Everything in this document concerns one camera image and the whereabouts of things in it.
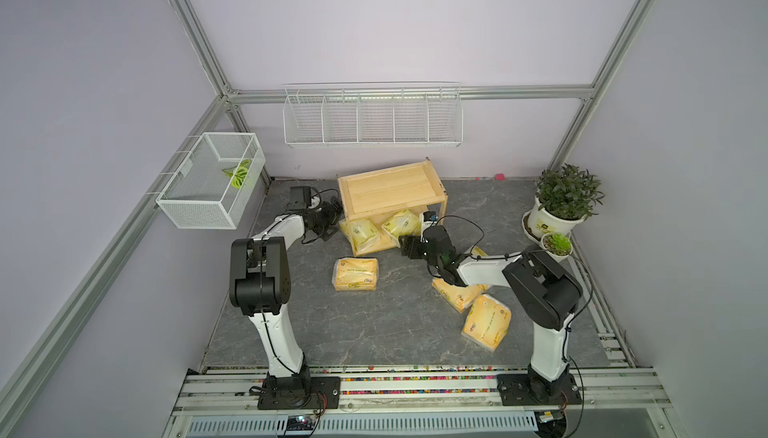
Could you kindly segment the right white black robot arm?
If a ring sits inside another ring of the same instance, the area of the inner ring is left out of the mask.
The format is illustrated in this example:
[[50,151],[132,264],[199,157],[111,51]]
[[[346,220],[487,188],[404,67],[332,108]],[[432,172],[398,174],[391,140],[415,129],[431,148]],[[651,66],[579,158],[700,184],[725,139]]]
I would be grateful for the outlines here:
[[428,269],[450,285],[511,289],[534,323],[530,388],[552,394],[568,385],[568,335],[583,289],[545,250],[532,245],[503,255],[460,253],[442,225],[429,226],[419,236],[401,236],[398,241],[404,256],[425,260]]

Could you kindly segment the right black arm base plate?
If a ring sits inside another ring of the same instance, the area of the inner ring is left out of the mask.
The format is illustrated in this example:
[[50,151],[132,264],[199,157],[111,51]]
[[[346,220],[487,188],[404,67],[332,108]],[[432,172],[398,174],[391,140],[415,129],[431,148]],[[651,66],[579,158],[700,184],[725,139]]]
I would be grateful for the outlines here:
[[496,376],[503,406],[549,406],[564,408],[581,405],[580,388],[568,371],[550,382],[536,373],[505,373]]

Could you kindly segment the orange tissue pack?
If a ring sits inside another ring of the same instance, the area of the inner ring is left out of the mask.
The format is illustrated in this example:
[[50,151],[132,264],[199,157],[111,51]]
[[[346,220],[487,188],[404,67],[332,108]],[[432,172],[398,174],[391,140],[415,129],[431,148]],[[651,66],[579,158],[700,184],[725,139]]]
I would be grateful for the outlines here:
[[466,287],[453,286],[440,278],[432,280],[432,287],[459,313],[469,309],[475,299],[490,288],[489,285],[482,284]]
[[474,300],[462,328],[462,335],[494,352],[508,333],[511,317],[511,310],[506,305],[483,294]]
[[378,272],[376,258],[342,258],[335,263],[332,285],[336,291],[373,291]]

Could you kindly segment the wooden two-tier shelf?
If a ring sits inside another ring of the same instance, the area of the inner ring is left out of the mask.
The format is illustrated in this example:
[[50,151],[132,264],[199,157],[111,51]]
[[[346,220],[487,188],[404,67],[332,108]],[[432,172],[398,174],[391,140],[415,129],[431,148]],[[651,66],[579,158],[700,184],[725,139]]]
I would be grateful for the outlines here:
[[439,217],[446,213],[448,195],[429,160],[340,177],[338,187],[344,219],[367,218],[380,230],[379,242],[364,255],[400,246],[381,228],[395,213],[404,209],[420,217],[428,210]]

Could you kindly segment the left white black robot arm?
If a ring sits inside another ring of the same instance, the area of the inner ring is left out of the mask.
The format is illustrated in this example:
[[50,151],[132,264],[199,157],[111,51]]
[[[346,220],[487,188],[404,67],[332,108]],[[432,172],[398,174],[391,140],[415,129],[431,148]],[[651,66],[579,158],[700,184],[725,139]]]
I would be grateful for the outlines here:
[[231,245],[229,299],[255,326],[268,359],[267,381],[278,387],[309,387],[305,354],[296,341],[288,302],[292,293],[288,250],[298,242],[329,240],[343,206],[336,190],[324,199],[310,186],[290,189],[287,209],[265,229]]

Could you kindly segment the green tissue pack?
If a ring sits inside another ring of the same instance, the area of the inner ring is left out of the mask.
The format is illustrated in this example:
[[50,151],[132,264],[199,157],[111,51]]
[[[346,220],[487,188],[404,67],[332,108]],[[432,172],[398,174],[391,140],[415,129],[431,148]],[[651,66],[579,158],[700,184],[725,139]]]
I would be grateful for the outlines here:
[[478,246],[474,246],[471,249],[471,254],[475,257],[487,257],[487,254]]
[[382,231],[396,243],[404,236],[419,236],[421,217],[410,209],[404,209],[388,218],[381,225]]
[[370,219],[343,219],[339,226],[355,256],[368,253],[380,240],[380,230]]

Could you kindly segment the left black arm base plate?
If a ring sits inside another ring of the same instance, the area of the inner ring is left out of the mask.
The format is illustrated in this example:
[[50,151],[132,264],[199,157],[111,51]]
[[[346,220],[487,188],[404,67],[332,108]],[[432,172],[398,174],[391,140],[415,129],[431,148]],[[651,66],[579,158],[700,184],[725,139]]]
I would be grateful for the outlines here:
[[268,375],[260,388],[259,410],[337,409],[341,398],[341,379],[336,376]]

